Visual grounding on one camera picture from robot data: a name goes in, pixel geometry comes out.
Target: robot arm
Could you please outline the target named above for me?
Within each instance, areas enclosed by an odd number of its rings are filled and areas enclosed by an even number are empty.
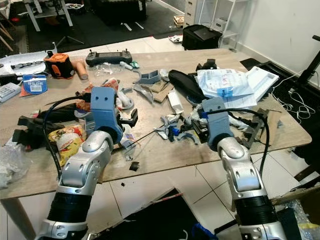
[[[225,108],[218,97],[204,100],[202,107],[206,113]],[[208,144],[218,152],[226,171],[242,239],[287,240],[249,150],[230,131],[228,113],[208,114],[207,119]]]
[[[80,240],[85,236],[91,199],[98,178],[111,159],[114,144],[122,138],[122,124],[133,127],[138,120],[136,109],[131,119],[120,118],[115,109],[115,96],[116,92],[110,87],[92,89],[95,131],[63,167],[50,212],[35,240]]]
[[[87,213],[98,177],[111,158],[113,140],[94,131],[66,162],[47,219],[36,240],[81,239],[87,232]]]

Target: computer keyboard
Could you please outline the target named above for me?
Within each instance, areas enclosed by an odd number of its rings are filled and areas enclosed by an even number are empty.
[[[5,101],[17,95],[20,92],[21,92],[21,87],[12,82],[9,82],[6,85],[0,86],[0,102],[4,103]]]

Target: wooden table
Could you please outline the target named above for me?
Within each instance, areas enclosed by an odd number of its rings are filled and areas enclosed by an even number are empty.
[[[212,58],[216,59],[220,68],[247,71],[235,59],[234,53],[226,49],[140,53],[133,54],[132,57],[140,64],[142,73],[149,73],[156,69],[175,69],[184,73],[192,73],[198,63],[203,64],[207,59]],[[89,79],[95,86],[100,85],[110,77],[119,79],[124,87],[132,87],[132,82],[138,79],[138,75],[129,70],[124,70],[112,76],[95,76],[95,72],[92,69],[89,70]],[[18,128],[16,124],[19,116],[28,116],[30,112],[43,107],[46,103],[73,96],[74,92],[81,91],[88,84],[88,81],[81,81],[77,75],[71,80],[50,78],[48,79],[48,91],[46,93],[24,98],[16,96],[3,103],[0,107],[0,144],[4,144],[11,137],[14,129]],[[136,139],[151,132],[154,127],[161,126],[160,116],[173,113],[167,99],[162,104],[150,104],[135,91],[129,93],[129,96],[133,98],[135,108],[138,109],[139,120],[136,126],[131,129],[131,133],[134,134]],[[180,100],[184,108],[184,114],[188,115],[192,106],[182,95],[180,95]],[[306,145],[311,142],[312,139],[309,134],[272,97],[259,102],[258,106],[253,109],[257,110],[258,108],[282,112],[280,120],[283,126],[277,130],[274,143],[269,148],[270,151]],[[211,151],[207,144],[196,146],[190,139],[169,142],[168,140],[162,140],[159,135],[153,133],[139,143],[140,146],[137,146],[132,154],[134,161],[139,162],[139,169],[137,171],[129,170],[131,162],[125,160],[123,151],[117,151],[112,154],[112,159],[105,168],[103,181],[107,182],[220,160],[218,154]],[[250,152],[251,154],[258,154],[262,153],[263,150],[264,145],[255,142]],[[7,189],[0,190],[2,203],[15,201],[17,205],[20,203],[17,199],[19,197],[56,190],[57,171],[50,153],[41,148],[29,152],[26,156],[33,161],[30,169],[22,179],[10,184]]]

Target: white box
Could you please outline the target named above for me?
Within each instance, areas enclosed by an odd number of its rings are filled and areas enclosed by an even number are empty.
[[[227,21],[220,17],[214,20],[212,28],[216,31],[223,32],[226,28],[226,25]]]

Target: black bag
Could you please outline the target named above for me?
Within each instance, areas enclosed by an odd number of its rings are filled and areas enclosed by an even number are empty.
[[[217,49],[221,32],[203,25],[191,25],[183,29],[182,46],[185,50]]]

